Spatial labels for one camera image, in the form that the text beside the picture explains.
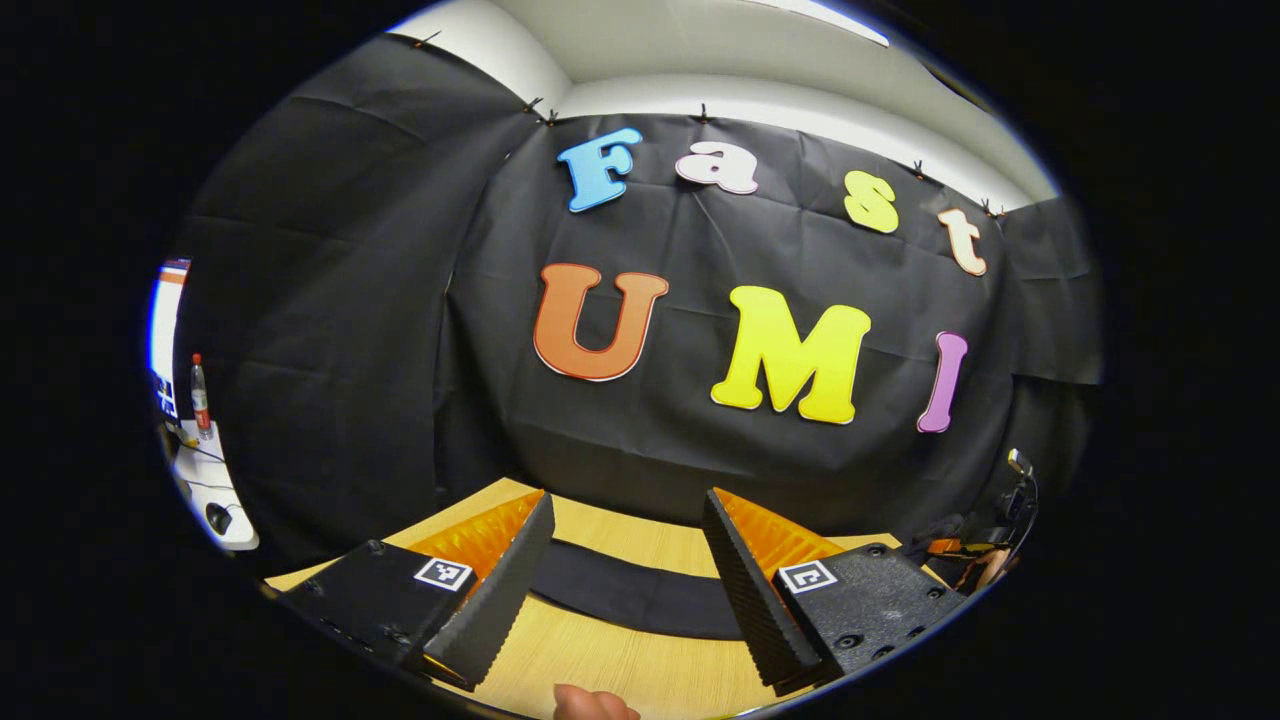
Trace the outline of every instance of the hand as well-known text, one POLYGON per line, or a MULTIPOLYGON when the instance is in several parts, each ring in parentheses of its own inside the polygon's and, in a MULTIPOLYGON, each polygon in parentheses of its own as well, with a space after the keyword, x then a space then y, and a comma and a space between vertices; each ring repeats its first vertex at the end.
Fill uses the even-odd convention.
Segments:
POLYGON ((588 692, 577 685, 557 684, 552 720, 640 720, 622 698, 604 691, 588 692))

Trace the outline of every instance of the black cloth backdrop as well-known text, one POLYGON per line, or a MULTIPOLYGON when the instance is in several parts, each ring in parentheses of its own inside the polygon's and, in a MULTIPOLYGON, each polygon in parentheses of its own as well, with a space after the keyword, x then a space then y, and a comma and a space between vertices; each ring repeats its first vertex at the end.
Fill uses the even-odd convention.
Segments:
POLYGON ((900 538, 951 512, 986 523, 1012 446, 1046 489, 1065 487, 1102 379, 1101 283, 1066 201, 992 218, 872 152, 749 122, 547 127, 476 68, 411 45, 375 38, 282 101, 210 178, 175 249, 193 259, 179 386, 204 352, 262 539, 242 555, 257 574, 346 552, 503 475, 684 524, 717 486, 822 533, 900 538), (570 213, 556 156, 623 127, 644 137, 628 146, 626 193, 570 213), (678 178, 701 140, 750 150, 759 190, 678 178), (850 170, 893 187, 893 233, 850 222, 850 170), (952 259, 937 219, 948 208, 979 228, 984 275, 952 259), (613 337, 618 273, 671 283, 628 374, 585 382, 538 357, 550 263, 603 275, 582 307, 585 347, 613 337), (850 424, 710 400, 742 284, 780 291, 801 337, 831 305, 870 316, 850 424), (950 429, 922 434, 942 331, 969 354, 950 429))

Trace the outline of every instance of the foam letter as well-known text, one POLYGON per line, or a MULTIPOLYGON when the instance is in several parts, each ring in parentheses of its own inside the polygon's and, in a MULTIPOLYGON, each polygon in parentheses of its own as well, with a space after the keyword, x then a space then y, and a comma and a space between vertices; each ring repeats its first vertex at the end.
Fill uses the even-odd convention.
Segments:
POLYGON ((941 433, 951 427, 951 400, 960 378, 960 360, 969 352, 969 343, 956 333, 938 333, 938 375, 933 379, 929 407, 915 421, 922 433, 941 433))
POLYGON ((978 240, 978 228, 969 224, 964 210, 943 210, 938 213, 938 220, 947 227, 947 234, 951 236, 951 255, 960 264, 960 268, 970 275, 986 273, 987 261, 974 255, 973 251, 973 241, 978 240))
POLYGON ((557 160, 568 163, 568 173, 573 178, 573 199, 568 201, 571 213, 595 208, 626 192, 626 183, 611 178, 609 169, 620 176, 630 173, 631 152, 626 147, 611 147, 603 155, 602 151, 611 145, 635 145, 640 140, 639 131, 622 128, 575 145, 556 156, 557 160))
POLYGON ((861 170, 845 176, 845 211, 850 219, 873 231, 897 229, 897 210, 893 209, 893 188, 883 179, 861 170))
POLYGON ((767 287, 740 286, 728 296, 741 319, 737 343, 724 382, 712 387, 721 405, 754 410, 763 400, 755 379, 760 365, 773 410, 786 410, 813 377, 813 389, 800 401, 800 416, 844 425, 854 419, 854 372, 863 336, 872 328, 867 313, 832 305, 800 342, 782 293, 767 287))
POLYGON ((622 310, 613 342, 604 350, 577 343, 577 319, 586 291, 600 284, 600 273, 586 265, 556 264, 543 268, 547 291, 534 324, 534 350, 547 366, 562 375, 604 382, 635 368, 649 332, 653 304, 667 295, 667 281, 645 273, 622 273, 614 283, 622 291, 622 310))
POLYGON ((676 160, 676 173, 692 182, 718 184, 721 190, 750 195, 760 186, 755 182, 755 155, 727 142, 695 142, 689 146, 696 155, 676 160))

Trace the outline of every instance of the blue letter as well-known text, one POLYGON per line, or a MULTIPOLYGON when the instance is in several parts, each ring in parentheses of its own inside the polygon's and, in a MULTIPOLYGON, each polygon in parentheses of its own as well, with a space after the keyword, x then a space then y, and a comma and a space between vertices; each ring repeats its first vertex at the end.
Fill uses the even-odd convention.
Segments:
POLYGON ((620 176, 630 173, 631 152, 626 147, 613 147, 602 155, 600 150, 620 142, 634 145, 640 140, 640 132, 622 128, 570 147, 556 158, 568 163, 568 174, 573 178, 573 199, 568 201, 570 213, 581 213, 626 192, 626 183, 611 178, 609 168, 620 176))

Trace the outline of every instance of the screw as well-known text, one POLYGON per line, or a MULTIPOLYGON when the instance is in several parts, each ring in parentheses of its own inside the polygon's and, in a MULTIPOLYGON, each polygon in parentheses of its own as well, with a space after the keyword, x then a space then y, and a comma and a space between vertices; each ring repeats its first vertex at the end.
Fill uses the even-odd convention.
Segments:
POLYGON ((410 644, 408 635, 401 632, 399 628, 394 625, 384 626, 383 634, 392 639, 397 644, 410 644))

